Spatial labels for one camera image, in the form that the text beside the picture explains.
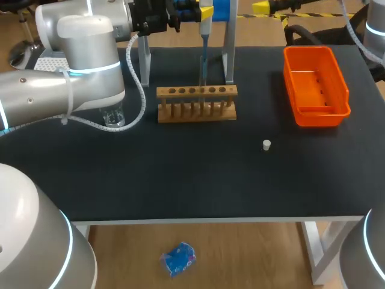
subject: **blue plastic bag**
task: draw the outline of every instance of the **blue plastic bag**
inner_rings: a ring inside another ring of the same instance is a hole
[[[189,244],[181,242],[175,249],[167,254],[162,254],[161,261],[171,277],[174,277],[186,270],[196,261],[195,251]]]

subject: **orange plastic tray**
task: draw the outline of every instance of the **orange plastic tray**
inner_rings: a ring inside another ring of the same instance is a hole
[[[299,126],[338,126],[349,116],[349,90],[327,46],[289,46],[283,74]]]

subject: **wooden floor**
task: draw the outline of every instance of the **wooden floor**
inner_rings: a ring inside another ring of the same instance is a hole
[[[239,13],[252,14],[252,2],[239,0]],[[352,13],[361,7],[359,0],[345,2]],[[340,13],[337,0],[309,4],[301,11]],[[343,26],[344,22],[341,18],[291,18],[289,23],[317,31]],[[170,30],[152,35],[150,45],[201,45],[196,23],[183,23],[181,30],[180,34]],[[223,34],[224,25],[215,23],[210,45],[220,46]],[[6,61],[8,51],[23,39],[17,18],[0,16],[0,37],[0,72],[5,72],[11,69]],[[274,19],[240,19],[236,42],[238,46],[286,44],[282,25]],[[197,262],[170,279],[159,257],[181,241],[195,248]],[[313,288],[302,232],[296,223],[98,226],[91,229],[90,242],[99,265],[97,289]],[[324,288],[340,289],[338,277]]]

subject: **black tabletop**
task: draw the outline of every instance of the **black tabletop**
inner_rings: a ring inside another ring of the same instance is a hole
[[[237,48],[238,120],[158,124],[156,87],[196,85],[201,50],[153,48],[137,126],[113,134],[40,122],[1,137],[0,162],[25,172],[73,221],[364,215],[385,201],[380,92],[357,48],[333,47],[351,115],[337,128],[299,128],[282,50]],[[120,53],[131,121],[140,98]],[[208,84],[223,84],[220,50],[210,53]],[[132,59],[138,68],[136,51]],[[102,123],[97,110],[81,116]]]

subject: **yellow black tape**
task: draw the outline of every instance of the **yellow black tape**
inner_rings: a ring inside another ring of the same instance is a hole
[[[348,17],[352,18],[354,14],[349,13]],[[281,17],[343,17],[342,14],[337,13],[285,13],[285,14],[239,14],[237,18],[264,18],[264,17],[273,17],[280,19]]]

